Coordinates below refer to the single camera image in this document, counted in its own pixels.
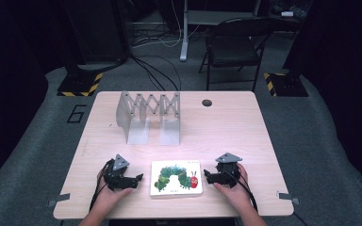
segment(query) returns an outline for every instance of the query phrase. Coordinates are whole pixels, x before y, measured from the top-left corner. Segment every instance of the black curtain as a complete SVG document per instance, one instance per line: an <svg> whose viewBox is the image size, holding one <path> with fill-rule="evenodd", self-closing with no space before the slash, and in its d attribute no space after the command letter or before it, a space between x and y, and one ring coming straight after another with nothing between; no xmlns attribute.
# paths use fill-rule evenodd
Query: black curtain
<svg viewBox="0 0 362 226"><path fill-rule="evenodd" d="M348 159L362 173L362 2L313 1L285 68L317 87Z"/></svg>
<svg viewBox="0 0 362 226"><path fill-rule="evenodd" d="M63 0L4 0L8 12L18 26L29 48L45 73L63 67L62 48L51 18L60 22L56 27L64 37L66 48L77 64L85 64Z"/></svg>
<svg viewBox="0 0 362 226"><path fill-rule="evenodd" d="M38 45L32 47L30 42L8 5L0 0L0 168L32 121L48 89L45 71L33 52Z"/></svg>

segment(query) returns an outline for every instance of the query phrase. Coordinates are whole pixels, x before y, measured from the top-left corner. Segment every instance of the picture book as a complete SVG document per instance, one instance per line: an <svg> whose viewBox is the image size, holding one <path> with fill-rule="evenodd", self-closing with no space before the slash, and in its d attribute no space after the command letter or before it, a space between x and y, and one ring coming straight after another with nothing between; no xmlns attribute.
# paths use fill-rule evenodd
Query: picture book
<svg viewBox="0 0 362 226"><path fill-rule="evenodd" d="M201 164L198 160L152 162L151 196L201 194Z"/></svg>

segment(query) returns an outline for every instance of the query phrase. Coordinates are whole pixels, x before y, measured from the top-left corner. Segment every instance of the yellow black hazard tape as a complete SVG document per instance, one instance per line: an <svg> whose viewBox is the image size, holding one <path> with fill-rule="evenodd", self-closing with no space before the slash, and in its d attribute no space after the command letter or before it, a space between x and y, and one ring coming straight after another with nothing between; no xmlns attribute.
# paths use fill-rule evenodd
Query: yellow black hazard tape
<svg viewBox="0 0 362 226"><path fill-rule="evenodd" d="M95 80L93 81L93 84L90 87L90 91L88 92L58 92L58 96L92 96L93 93L98 88L102 75L103 75L102 73L96 75Z"/></svg>
<svg viewBox="0 0 362 226"><path fill-rule="evenodd" d="M285 74L284 73L264 73L264 78L266 79L267 88L269 89L270 95L277 96L277 93L275 92L274 84L272 83L270 75L283 76Z"/></svg>

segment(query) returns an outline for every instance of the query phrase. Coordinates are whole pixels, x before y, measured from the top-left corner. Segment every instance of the wooden table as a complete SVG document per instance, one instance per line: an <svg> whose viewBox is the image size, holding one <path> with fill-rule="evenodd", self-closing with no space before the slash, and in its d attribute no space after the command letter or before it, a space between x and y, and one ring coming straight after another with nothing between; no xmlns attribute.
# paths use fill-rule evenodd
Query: wooden table
<svg viewBox="0 0 362 226"><path fill-rule="evenodd" d="M136 92L129 92L132 97ZM141 92L143 96L173 92ZM116 109L121 93L104 91L96 96L74 160L60 194L70 199L58 202L58 219L83 218L89 212L96 186L96 175L105 163L120 154L130 166L124 176L143 179L133 192L121 200L109 218L226 218L238 213L213 185L203 169L217 172L215 159L232 153L243 160L249 186L261 216L288 216L291 201L280 200L277 192L288 193L282 172L263 121L255 95L250 91L182 91L180 145L160 145L160 121L151 120L147 145L127 145L123 129L117 126ZM204 99L212 106L203 106ZM203 193L194 197L151 198L151 162L157 160L199 160Z"/></svg>

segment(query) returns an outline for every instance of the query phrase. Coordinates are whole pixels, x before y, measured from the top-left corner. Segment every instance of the black chair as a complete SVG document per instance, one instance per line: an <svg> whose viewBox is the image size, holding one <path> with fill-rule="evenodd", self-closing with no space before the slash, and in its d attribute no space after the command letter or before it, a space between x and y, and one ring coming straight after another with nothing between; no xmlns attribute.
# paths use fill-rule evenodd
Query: black chair
<svg viewBox="0 0 362 226"><path fill-rule="evenodd" d="M260 70L266 40L274 30L270 18L237 18L216 25L213 34L206 38L206 53L199 73L207 65L206 90L209 90L210 67L228 68L256 66L254 79L240 79L237 82L254 82Z"/></svg>

